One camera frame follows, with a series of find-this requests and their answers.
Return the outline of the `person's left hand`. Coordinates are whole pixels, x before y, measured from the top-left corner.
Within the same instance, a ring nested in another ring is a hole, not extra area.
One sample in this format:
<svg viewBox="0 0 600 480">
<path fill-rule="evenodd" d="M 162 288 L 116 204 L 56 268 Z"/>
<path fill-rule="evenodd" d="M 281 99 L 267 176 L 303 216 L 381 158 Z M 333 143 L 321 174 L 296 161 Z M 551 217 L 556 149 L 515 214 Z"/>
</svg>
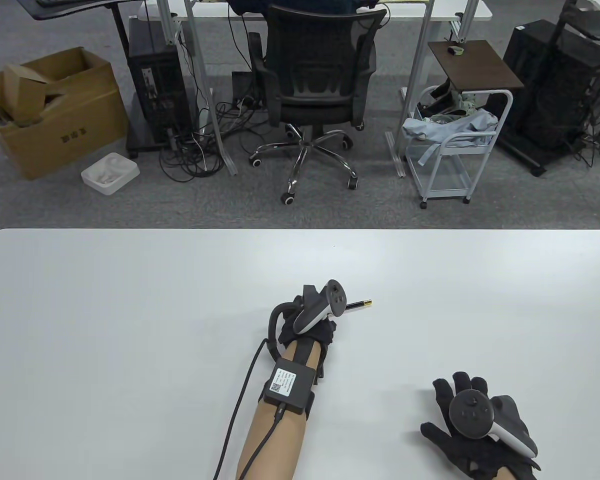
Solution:
<svg viewBox="0 0 600 480">
<path fill-rule="evenodd" d="M 284 318 L 284 324 L 281 327 L 281 333 L 279 334 L 277 341 L 288 347 L 291 342 L 298 341 L 300 339 L 311 339 L 313 342 L 317 342 L 320 345 L 320 359 L 326 358 L 328 347 L 334 340 L 334 333 L 337 324 L 329 319 L 321 320 L 306 333 L 294 333 L 293 324 L 297 317 L 302 313 L 303 298 L 297 295 L 292 302 L 284 302 L 281 304 L 281 312 L 275 314 L 275 322 L 278 317 L 282 315 Z"/>
</svg>

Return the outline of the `person's right hand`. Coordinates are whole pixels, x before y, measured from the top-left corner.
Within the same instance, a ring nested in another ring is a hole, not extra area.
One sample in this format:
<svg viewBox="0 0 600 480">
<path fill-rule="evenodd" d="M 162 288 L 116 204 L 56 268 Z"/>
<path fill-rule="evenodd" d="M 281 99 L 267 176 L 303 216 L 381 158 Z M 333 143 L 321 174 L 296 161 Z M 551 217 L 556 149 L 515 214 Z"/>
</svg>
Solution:
<svg viewBox="0 0 600 480">
<path fill-rule="evenodd" d="M 421 434 L 432 442 L 447 460 L 472 480 L 535 480 L 534 471 L 541 467 L 532 459 L 515 452 L 503 441 L 490 438 L 469 439 L 453 426 L 449 409 L 453 398 L 465 390 L 477 390 L 488 395 L 488 383 L 480 376 L 469 377 L 465 371 L 452 375 L 454 387 L 444 378 L 432 382 L 435 402 L 441 411 L 447 430 L 432 422 L 420 425 Z"/>
</svg>

